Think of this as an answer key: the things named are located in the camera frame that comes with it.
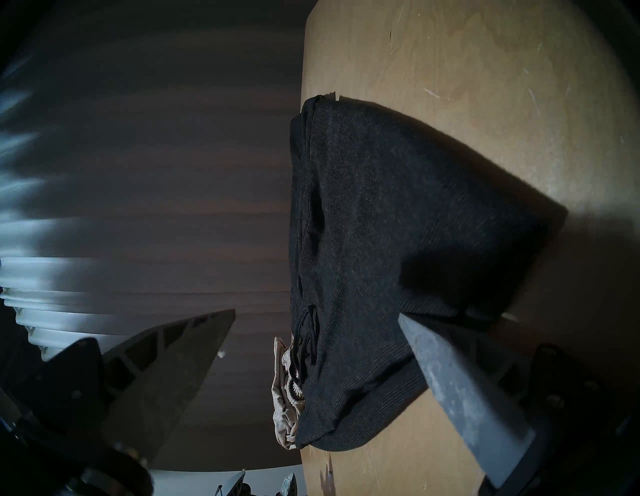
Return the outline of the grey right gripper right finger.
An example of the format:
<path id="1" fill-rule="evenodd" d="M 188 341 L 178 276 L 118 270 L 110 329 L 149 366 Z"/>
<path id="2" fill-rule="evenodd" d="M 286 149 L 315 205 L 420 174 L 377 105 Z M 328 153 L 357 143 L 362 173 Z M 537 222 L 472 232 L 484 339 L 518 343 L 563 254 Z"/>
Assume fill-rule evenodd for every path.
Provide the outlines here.
<path id="1" fill-rule="evenodd" d="M 559 489 L 622 434 L 611 391 L 558 345 L 527 358 L 476 329 L 408 313 L 398 323 L 484 472 L 480 489 Z"/>

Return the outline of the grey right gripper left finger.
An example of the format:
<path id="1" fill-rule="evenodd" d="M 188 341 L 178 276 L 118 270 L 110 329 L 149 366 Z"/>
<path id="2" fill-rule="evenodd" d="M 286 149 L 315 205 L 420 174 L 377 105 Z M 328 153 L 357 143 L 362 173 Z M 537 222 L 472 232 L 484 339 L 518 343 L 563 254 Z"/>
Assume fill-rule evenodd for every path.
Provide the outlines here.
<path id="1" fill-rule="evenodd" d="M 82 338 L 1 391 L 1 458 L 153 460 L 200 390 L 234 309 L 149 328 L 102 352 Z"/>

